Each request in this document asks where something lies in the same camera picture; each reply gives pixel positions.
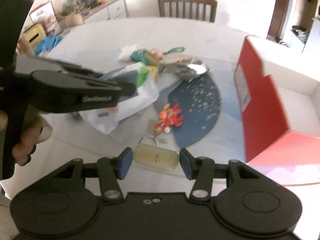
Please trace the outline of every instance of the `open cardboard box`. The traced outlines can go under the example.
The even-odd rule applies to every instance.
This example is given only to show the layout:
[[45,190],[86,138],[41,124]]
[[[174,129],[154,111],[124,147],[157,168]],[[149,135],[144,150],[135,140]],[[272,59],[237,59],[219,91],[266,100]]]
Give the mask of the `open cardboard box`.
[[246,162],[320,164],[320,65],[316,59],[247,36],[234,74]]

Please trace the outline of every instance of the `hand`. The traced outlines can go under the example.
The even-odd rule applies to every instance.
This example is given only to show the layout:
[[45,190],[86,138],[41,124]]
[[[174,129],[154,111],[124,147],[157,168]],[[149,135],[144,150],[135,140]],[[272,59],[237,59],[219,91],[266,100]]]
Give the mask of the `hand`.
[[[8,125],[7,114],[0,110],[0,131],[5,130]],[[23,166],[30,162],[30,154],[33,153],[33,148],[39,140],[42,128],[30,127],[23,131],[20,142],[12,149],[12,155],[16,163]]]

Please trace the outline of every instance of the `white tabletop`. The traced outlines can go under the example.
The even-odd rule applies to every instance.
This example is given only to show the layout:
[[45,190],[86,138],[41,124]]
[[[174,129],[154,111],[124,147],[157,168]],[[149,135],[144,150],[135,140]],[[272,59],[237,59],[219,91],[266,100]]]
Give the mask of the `white tabletop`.
[[[114,57],[111,59],[110,55],[119,53],[124,46],[137,44],[138,48],[157,48],[162,51],[184,46],[186,54],[220,61],[220,65],[216,66],[217,69],[232,68],[238,60],[246,35],[248,34],[228,26],[195,20],[121,19],[75,27],[48,54],[48,57],[107,72],[119,67],[118,62]],[[54,129],[53,136],[37,146],[37,151],[28,165],[16,167],[15,175],[7,181],[2,181],[4,190],[11,198],[23,188],[73,158],[82,158],[84,162],[95,162],[102,156],[119,155],[119,152],[114,153],[110,149],[121,150],[131,146],[123,145],[122,141],[98,132],[89,124],[76,123],[66,115],[50,115],[49,121]],[[124,192],[185,191],[189,193],[193,186],[193,182],[188,181],[181,170],[174,176],[166,176],[161,172],[151,172],[148,168],[137,168],[136,164],[132,165],[126,179],[119,184]],[[100,193],[97,179],[87,180],[86,186],[95,194]],[[223,188],[225,188],[224,184],[215,184],[212,193],[217,194]],[[303,190],[295,192],[302,196],[304,202],[309,201],[309,198],[303,194]],[[314,219],[313,215],[318,214],[319,208],[310,207],[310,205],[306,208],[308,210],[304,210],[304,220],[299,222],[297,233],[303,240],[316,240],[314,236],[317,229],[314,226],[306,228],[306,225],[308,225],[308,219]]]

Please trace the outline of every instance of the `table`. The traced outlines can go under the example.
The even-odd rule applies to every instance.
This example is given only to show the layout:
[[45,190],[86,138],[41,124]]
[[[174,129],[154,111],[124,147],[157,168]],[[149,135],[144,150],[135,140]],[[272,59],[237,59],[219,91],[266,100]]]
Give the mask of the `table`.
[[[85,67],[110,71],[120,67],[116,56],[124,46],[137,44],[139,48],[157,48],[163,51],[185,46],[186,54],[214,60],[214,79],[217,85],[220,86],[219,82],[226,82],[229,89],[234,89],[230,72],[236,65],[246,35],[247,33],[228,26],[186,19],[138,18],[102,21],[74,28],[48,56]],[[223,94],[222,101],[231,104],[228,97]],[[242,129],[241,119],[232,119],[231,116],[226,114],[224,119],[221,118],[226,124],[228,122],[233,124],[230,130],[226,130],[225,136],[233,130]],[[2,182],[10,197],[70,159],[77,157],[82,158],[84,162],[95,162],[102,156],[116,156],[126,146],[134,147],[136,140],[142,137],[135,130],[135,137],[132,139],[132,133],[123,134],[126,129],[119,127],[116,134],[121,134],[122,139],[117,140],[117,136],[104,135],[86,123],[75,122],[68,115],[49,115],[47,119],[53,126],[54,132],[48,141],[38,145],[37,152],[41,154],[33,155],[31,163],[25,167],[17,167],[15,175],[8,181]],[[227,152],[226,148],[232,148],[232,145],[225,145],[225,142],[219,143],[213,140],[212,143],[219,152]],[[200,153],[196,147],[192,148],[191,153],[195,156],[206,155]],[[216,157],[218,159],[214,159],[217,163],[224,163],[233,156],[224,156],[222,159],[219,159],[218,155]],[[100,194],[98,185],[97,179],[89,179],[86,182],[86,187],[97,195]],[[119,181],[119,185],[124,193],[185,191],[189,194],[193,182],[184,177],[181,168],[175,173],[168,174],[151,171],[133,163],[126,179]],[[217,181],[213,186],[212,195],[216,195],[224,188],[224,182]],[[314,236],[318,235],[319,228],[313,226],[307,228],[306,224],[310,217],[318,214],[320,207],[310,206],[310,201],[312,203],[316,201],[310,200],[303,194],[304,190],[295,192],[298,196],[302,196],[303,203],[308,203],[304,204],[307,210],[304,210],[303,220],[300,220],[302,222],[299,222],[296,232],[303,240],[315,240]]]

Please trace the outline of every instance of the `doorway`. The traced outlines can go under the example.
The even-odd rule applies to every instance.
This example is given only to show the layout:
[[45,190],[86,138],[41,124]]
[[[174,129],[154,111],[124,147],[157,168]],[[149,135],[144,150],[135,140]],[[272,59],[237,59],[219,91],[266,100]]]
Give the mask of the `doorway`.
[[282,28],[288,11],[289,0],[276,0],[273,11],[268,36],[276,39],[280,38]]

